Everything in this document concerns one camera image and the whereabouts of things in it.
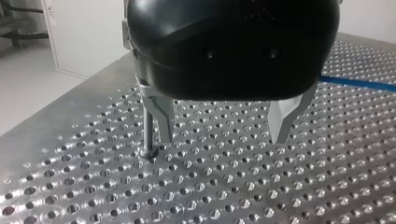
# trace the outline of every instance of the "hole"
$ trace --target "hole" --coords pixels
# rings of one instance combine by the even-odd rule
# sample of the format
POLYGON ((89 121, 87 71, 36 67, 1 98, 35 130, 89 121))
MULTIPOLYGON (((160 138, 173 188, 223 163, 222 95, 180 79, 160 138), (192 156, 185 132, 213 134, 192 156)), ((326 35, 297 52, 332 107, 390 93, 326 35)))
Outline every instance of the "hole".
POLYGON ((72 157, 70 155, 63 155, 61 157, 61 161, 70 161, 72 159, 72 157))
POLYGON ((101 170, 99 174, 101 176, 106 177, 106 176, 110 175, 110 171, 109 170, 101 170))
POLYGON ((133 193, 130 189, 125 190, 125 196, 132 197, 133 193))
POLYGON ((54 204, 56 203, 57 198, 55 196, 48 196, 46 198, 46 204, 54 204))
POLYGON ((138 203, 131 203, 128 205, 128 209, 130 212, 136 212, 139 210, 140 205, 138 203))
POLYGON ((307 212, 302 212, 302 213, 301 213, 301 216, 302 216, 303 218, 305 218, 305 219, 309 219, 309 213, 307 213, 307 212))
POLYGON ((129 176, 124 176, 121 178, 120 182, 121 184, 127 185, 129 183, 131 183, 132 178, 129 176))
POLYGON ((67 192, 67 193, 66 193, 66 197, 67 197, 68 199, 74 198, 74 192, 73 192, 73 191, 67 192))
POLYGON ((110 215, 113 217, 117 217, 119 215, 119 211, 117 209, 111 210, 110 215))
POLYGON ((36 217, 27 217, 24 221, 23 224, 35 224, 37 222, 36 217))
POLYGON ((279 203, 279 204, 277 205, 277 208, 279 208, 279 210, 285 210, 285 207, 286 207, 286 205, 283 204, 283 203, 279 203))
POLYGON ((144 223, 144 221, 142 218, 138 218, 138 219, 134 220, 134 224, 143 224, 143 223, 144 223))
POLYGON ((35 178, 32 175, 26 176, 27 181, 32 181, 33 179, 35 179, 35 178))
POLYGON ((32 203, 32 202, 29 202, 29 203, 27 203, 25 206, 26 206, 26 209, 32 209, 32 208, 35 207, 35 204, 32 203))
POLYGON ((3 216, 9 216, 15 212, 15 208, 8 206, 5 209, 3 209, 3 216))
POLYGON ((4 196, 4 198, 7 199, 7 200, 12 199, 13 197, 14 197, 14 196, 12 195, 12 193, 7 193, 7 194, 4 196))
POLYGON ((70 172, 70 167, 68 167, 68 166, 64 167, 64 172, 65 173, 69 173, 70 172))
POLYGON ((102 219, 102 218, 101 218, 101 216, 100 216, 99 214, 94 214, 94 215, 92 215, 92 216, 90 217, 90 221, 91 221, 92 224, 97 224, 97 223, 99 223, 101 219, 102 219))
POLYGON ((44 164, 45 165, 50 165, 52 162, 51 162, 51 160, 49 160, 49 159, 46 159, 46 160, 44 160, 44 164))
POLYGON ((96 188, 94 186, 88 186, 87 188, 84 189, 84 192, 86 194, 92 194, 96 191, 96 188))
POLYGON ((107 195, 106 200, 108 203, 114 203, 117 200, 117 195, 109 194, 109 195, 107 195))
POLYGON ((157 200, 156 199, 153 199, 153 198, 150 198, 150 199, 148 199, 148 205, 154 205, 154 204, 156 204, 157 203, 157 200))
POLYGON ((96 205, 97 205, 96 200, 90 200, 90 201, 88 202, 88 206, 91 207, 91 208, 95 207, 96 205))
POLYGON ((52 177, 55 175, 55 172, 53 170, 48 170, 44 172, 44 177, 52 177))
POLYGON ((47 214, 47 218, 49 218, 49 219, 56 218, 56 213, 55 213, 54 211, 50 211, 50 212, 47 214))
POLYGON ((112 184, 110 182, 106 182, 105 184, 103 184, 103 187, 105 187, 105 189, 111 189, 112 184))
POLYGON ((25 191, 24 191, 24 194, 25 195, 32 195, 32 194, 34 194, 35 193, 35 188, 33 188, 33 187, 29 187, 29 188, 27 188, 25 191))
POLYGON ((78 210, 79 210, 78 206, 74 204, 67 207, 68 214, 75 214, 76 212, 78 212, 78 210))
POLYGON ((53 189, 53 184, 52 183, 48 183, 46 185, 46 189, 53 189))
POLYGON ((101 155, 101 154, 103 154, 103 153, 105 153, 105 149, 104 148, 97 148, 96 150, 95 150, 95 154, 96 155, 101 155))
POLYGON ((170 211, 173 215, 177 214, 177 208, 174 207, 174 206, 172 206, 171 209, 169 209, 169 211, 170 211))
POLYGON ((88 161, 84 161, 81 163, 81 165, 79 167, 81 167, 81 169, 86 170, 88 168, 90 168, 91 164, 88 161))
POLYGON ((66 180, 64 181, 64 184, 66 186, 72 186, 74 184, 75 180, 73 178, 66 178, 66 180))

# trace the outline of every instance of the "black plastic housing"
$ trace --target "black plastic housing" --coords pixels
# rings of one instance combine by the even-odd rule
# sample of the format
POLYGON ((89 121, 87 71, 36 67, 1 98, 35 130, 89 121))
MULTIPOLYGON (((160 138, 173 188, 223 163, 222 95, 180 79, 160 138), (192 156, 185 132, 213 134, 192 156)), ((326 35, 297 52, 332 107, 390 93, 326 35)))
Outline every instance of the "black plastic housing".
POLYGON ((183 100, 279 100, 318 80, 338 0, 130 0, 141 79, 183 100))

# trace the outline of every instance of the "perforated metal table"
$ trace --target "perforated metal table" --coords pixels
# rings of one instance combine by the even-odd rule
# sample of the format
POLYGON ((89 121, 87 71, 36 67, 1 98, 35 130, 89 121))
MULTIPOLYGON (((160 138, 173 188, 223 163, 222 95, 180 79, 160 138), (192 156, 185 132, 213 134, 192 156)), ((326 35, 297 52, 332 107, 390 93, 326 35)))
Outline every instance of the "perforated metal table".
MULTIPOLYGON (((396 223, 396 93, 320 84, 285 145, 266 102, 175 101, 145 161, 130 57, 0 137, 0 223, 396 223)), ((396 54, 337 41, 324 73, 395 84, 396 54)))

